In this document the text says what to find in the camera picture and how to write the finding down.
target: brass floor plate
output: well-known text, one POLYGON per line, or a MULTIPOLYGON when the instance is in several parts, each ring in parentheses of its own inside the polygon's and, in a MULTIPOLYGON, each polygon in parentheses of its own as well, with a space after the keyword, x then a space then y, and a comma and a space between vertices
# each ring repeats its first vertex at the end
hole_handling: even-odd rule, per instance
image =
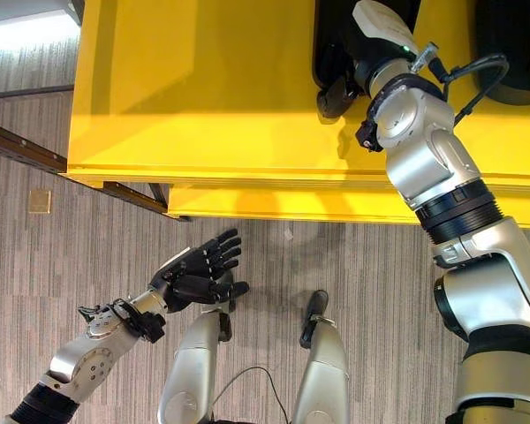
POLYGON ((28 212, 30 214, 50 214, 51 213, 51 191, 50 190, 30 190, 28 212))

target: cable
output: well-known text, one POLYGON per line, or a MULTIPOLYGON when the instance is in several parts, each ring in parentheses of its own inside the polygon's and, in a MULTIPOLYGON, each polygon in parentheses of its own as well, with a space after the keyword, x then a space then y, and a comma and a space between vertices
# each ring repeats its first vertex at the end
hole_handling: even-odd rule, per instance
POLYGON ((443 84, 443 97, 445 98, 445 101, 448 101, 448 95, 450 93, 450 83, 457 80, 458 78, 463 77, 464 75, 467 75, 469 73, 474 73, 477 71, 481 71, 483 69, 487 68, 499 68, 498 74, 495 76, 495 78, 489 82, 488 85, 483 87, 479 93, 468 103, 466 104, 456 115, 454 126, 459 124, 459 121, 463 119, 465 116, 471 114, 473 112, 473 108, 475 105, 482 100, 483 97, 485 97, 488 92, 496 85, 498 84, 506 75, 506 73, 509 71, 509 63, 506 60, 506 56, 502 54, 492 54, 487 55, 484 57, 480 57, 477 60, 472 61, 470 64, 466 64, 462 67, 455 67, 451 70, 451 72, 447 75, 441 78, 443 84))
POLYGON ((249 367, 249 368, 246 368, 244 369, 243 371, 240 371, 238 372, 231 380, 228 381, 228 383, 224 386, 224 388, 222 389, 222 391, 218 394, 218 396, 216 396, 216 399, 214 399, 214 404, 212 405, 215 405, 216 402, 218 401, 218 399, 224 394, 225 391, 227 391, 230 386, 240 377, 242 376, 243 374, 245 374, 247 371, 251 371, 252 369, 260 369, 261 371, 265 371, 265 373, 267 374, 267 377, 269 378, 269 382, 271 383, 271 389, 273 389, 273 393, 275 394, 275 399, 277 401, 277 403, 279 404, 279 406, 281 407, 281 411, 283 411, 283 415, 284 415, 284 422, 286 422, 286 424, 289 424, 289 417, 287 416, 286 414, 286 410, 284 409, 284 406, 283 406, 283 403, 281 402, 281 399, 279 399, 279 395, 276 393, 276 388, 275 388, 275 384, 273 383, 273 377, 271 376, 271 373, 264 367, 259 367, 259 366, 253 366, 253 367, 249 367))

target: silver robot leg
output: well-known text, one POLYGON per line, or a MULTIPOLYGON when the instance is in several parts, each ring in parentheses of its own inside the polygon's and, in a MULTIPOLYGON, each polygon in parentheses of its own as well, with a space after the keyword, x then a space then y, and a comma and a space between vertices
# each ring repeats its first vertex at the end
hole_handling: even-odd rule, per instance
POLYGON ((347 424, 349 374, 334 322, 317 316, 292 424, 347 424))
POLYGON ((203 312, 189 327, 175 355, 159 402, 159 424, 205 424, 212 419, 216 350, 223 340, 222 308, 203 312))

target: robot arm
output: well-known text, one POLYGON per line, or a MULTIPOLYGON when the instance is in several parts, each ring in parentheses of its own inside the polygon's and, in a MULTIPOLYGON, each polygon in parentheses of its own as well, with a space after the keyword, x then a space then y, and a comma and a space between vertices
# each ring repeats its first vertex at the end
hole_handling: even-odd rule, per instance
POLYGON ((244 282, 217 281, 238 265, 233 258, 241 253, 241 240, 236 235, 236 230, 227 231, 198 248, 185 249, 163 264, 148 289, 131 301, 80 308, 87 330, 57 351, 39 383, 4 423, 68 422, 140 338, 154 343, 163 336, 165 314, 191 302, 223 303, 245 293, 244 282))
MULTIPOLYGON (((446 327, 469 343, 457 411, 447 422, 530 423, 530 245, 453 133, 480 97, 455 116, 447 89, 417 74, 428 64, 447 87, 453 72, 432 44, 413 55, 408 28, 386 6, 361 0, 342 28, 339 42, 352 58, 355 83, 372 98, 358 141, 387 151, 390 182, 432 239, 436 264, 447 270, 435 284, 438 309, 446 327)), ((502 55, 471 65, 499 66, 499 79, 508 69, 502 55)), ((326 115, 342 109, 334 104, 341 97, 328 92, 319 96, 326 115)))

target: yellow table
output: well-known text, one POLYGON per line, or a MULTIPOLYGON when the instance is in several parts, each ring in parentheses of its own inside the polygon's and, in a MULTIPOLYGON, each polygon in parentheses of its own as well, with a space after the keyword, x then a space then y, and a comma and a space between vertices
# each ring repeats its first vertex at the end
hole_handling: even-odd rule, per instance
MULTIPOLYGON (((438 44, 448 67, 469 62, 472 11, 423 0, 417 43, 438 44)), ((384 154, 354 138, 368 100, 319 119, 313 26, 314 0, 87 1, 66 176, 172 183, 172 215, 416 222, 384 154)), ((454 83, 453 106, 475 90, 454 83)), ((485 99, 456 130, 530 227, 530 106, 485 99)))

